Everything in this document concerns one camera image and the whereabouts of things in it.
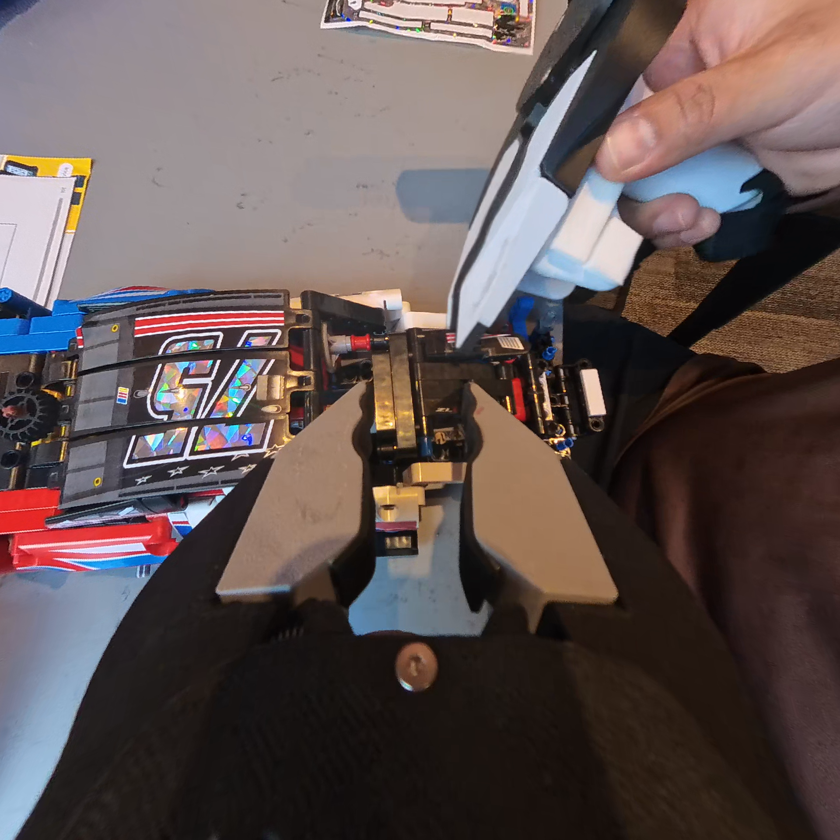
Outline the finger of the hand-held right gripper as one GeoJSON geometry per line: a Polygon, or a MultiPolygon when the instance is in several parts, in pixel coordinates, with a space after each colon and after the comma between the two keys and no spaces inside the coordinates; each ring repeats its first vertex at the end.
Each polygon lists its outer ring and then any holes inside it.
{"type": "Polygon", "coordinates": [[[535,107],[517,131],[516,158],[459,278],[453,330],[458,348],[475,342],[496,320],[569,204],[566,192],[542,174],[541,164],[596,55],[593,51],[550,105],[535,107]]]}
{"type": "Polygon", "coordinates": [[[469,223],[465,243],[462,248],[455,276],[448,293],[448,330],[456,330],[457,327],[457,303],[459,299],[458,288],[460,275],[462,270],[466,268],[467,258],[478,239],[482,226],[490,211],[492,201],[501,189],[504,178],[512,167],[519,145],[520,138],[518,133],[514,133],[506,138],[505,148],[500,151],[490,173],[488,174],[476,207],[476,211],[469,223]]]}

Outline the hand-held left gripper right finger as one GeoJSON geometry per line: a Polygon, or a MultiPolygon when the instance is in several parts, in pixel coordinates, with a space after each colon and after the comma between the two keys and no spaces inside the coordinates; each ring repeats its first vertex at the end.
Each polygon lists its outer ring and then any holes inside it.
{"type": "Polygon", "coordinates": [[[618,590],[562,458],[477,383],[463,391],[467,461],[458,571],[469,609],[613,606],[618,590]]]}

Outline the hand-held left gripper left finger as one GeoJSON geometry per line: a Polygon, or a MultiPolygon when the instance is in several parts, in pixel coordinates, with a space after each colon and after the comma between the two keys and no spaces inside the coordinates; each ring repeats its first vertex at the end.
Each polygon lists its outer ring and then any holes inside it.
{"type": "Polygon", "coordinates": [[[374,388],[355,385],[274,457],[217,583],[224,602],[349,607],[375,570],[374,388]]]}

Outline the toy brick race car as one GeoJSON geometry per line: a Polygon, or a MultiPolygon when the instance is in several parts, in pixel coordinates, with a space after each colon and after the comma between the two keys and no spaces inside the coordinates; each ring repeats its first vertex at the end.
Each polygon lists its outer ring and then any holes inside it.
{"type": "Polygon", "coordinates": [[[558,455],[603,430],[588,360],[521,297],[485,334],[507,363],[447,352],[444,313],[398,289],[124,287],[52,309],[2,289],[2,574],[161,564],[262,459],[355,385],[374,388],[378,555],[418,554],[427,491],[463,481],[477,383],[558,455]]]}

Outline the white instruction booklet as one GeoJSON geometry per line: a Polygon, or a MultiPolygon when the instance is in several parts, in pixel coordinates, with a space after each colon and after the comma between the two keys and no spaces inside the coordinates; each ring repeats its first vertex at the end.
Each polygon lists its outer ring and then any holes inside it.
{"type": "Polygon", "coordinates": [[[1,177],[1,285],[45,307],[54,285],[75,180],[1,177]]]}

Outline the grey desk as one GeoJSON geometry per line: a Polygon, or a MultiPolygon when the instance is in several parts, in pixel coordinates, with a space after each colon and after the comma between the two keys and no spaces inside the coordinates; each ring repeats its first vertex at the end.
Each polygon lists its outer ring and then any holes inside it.
{"type": "Polygon", "coordinates": [[[2,29],[2,152],[93,160],[59,295],[399,288],[444,312],[535,56],[324,2],[37,2],[2,29]]]}

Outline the person's right hand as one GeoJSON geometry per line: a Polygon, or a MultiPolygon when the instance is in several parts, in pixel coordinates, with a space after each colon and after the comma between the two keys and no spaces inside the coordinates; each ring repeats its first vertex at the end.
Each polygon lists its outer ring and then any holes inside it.
{"type": "Polygon", "coordinates": [[[691,1],[595,157],[629,183],[739,142],[801,198],[838,204],[839,2],[691,1]]]}

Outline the holographic sticker sheet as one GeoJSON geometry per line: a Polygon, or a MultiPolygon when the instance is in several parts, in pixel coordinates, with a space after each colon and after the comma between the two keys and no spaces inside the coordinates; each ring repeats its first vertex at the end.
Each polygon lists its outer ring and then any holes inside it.
{"type": "Polygon", "coordinates": [[[536,9],[533,1],[327,1],[320,27],[370,28],[531,56],[536,9]]]}

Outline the person's brown shirt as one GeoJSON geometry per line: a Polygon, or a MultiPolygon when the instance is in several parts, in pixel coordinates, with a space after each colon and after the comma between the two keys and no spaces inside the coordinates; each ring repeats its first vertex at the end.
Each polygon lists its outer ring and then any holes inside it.
{"type": "Polygon", "coordinates": [[[704,603],[816,834],[838,838],[838,359],[692,356],[611,493],[704,603]]]}

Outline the yellow-cover instruction booklet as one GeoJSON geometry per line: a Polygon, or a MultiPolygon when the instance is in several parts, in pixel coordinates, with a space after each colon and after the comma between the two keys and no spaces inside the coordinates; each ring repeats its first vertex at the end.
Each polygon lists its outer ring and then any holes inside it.
{"type": "Polygon", "coordinates": [[[92,159],[26,156],[19,154],[1,155],[1,173],[26,177],[65,177],[74,181],[70,199],[70,210],[66,221],[66,234],[77,231],[81,208],[88,190],[92,159]]]}

